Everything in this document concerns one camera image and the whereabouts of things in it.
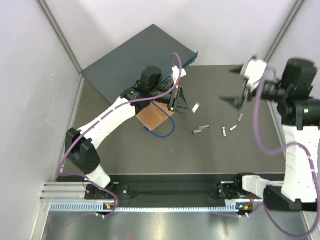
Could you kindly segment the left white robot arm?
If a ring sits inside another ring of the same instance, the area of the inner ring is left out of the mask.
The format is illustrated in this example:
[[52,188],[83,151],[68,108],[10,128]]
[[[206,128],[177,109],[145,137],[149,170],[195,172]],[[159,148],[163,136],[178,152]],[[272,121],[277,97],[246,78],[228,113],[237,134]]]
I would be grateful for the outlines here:
[[172,68],[173,84],[161,87],[162,71],[148,66],[142,71],[134,86],[126,89],[105,112],[79,129],[66,133],[68,159],[84,174],[85,179],[95,183],[96,192],[109,198],[114,191],[111,178],[101,166],[97,149],[101,143],[125,121],[135,117],[153,101],[165,104],[169,111],[188,116],[195,111],[189,106],[178,79],[186,76],[185,69]]

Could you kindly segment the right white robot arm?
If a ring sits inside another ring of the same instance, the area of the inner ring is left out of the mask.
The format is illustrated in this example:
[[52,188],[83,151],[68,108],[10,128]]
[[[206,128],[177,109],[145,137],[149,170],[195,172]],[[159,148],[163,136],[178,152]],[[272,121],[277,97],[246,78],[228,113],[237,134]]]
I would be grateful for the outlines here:
[[[318,180],[318,148],[320,141],[320,101],[311,97],[313,80],[317,75],[315,63],[304,58],[287,61],[280,79],[266,80],[270,70],[267,62],[252,57],[249,62],[231,70],[244,78],[244,89],[239,97],[223,100],[240,110],[244,102],[255,101],[253,131],[257,144],[266,155],[285,153],[285,175],[282,184],[245,174],[233,185],[239,198],[250,193],[263,199],[270,211],[316,212],[320,205]],[[259,113],[262,100],[277,103],[285,144],[268,149],[259,135]]]

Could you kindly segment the silver transceiver plug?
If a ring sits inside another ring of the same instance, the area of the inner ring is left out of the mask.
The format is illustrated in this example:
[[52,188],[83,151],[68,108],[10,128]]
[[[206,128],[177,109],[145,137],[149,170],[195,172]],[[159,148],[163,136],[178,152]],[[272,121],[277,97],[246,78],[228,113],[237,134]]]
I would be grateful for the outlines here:
[[197,103],[194,105],[194,107],[192,108],[193,113],[195,113],[195,112],[198,110],[199,107],[200,107],[200,104],[197,102]]

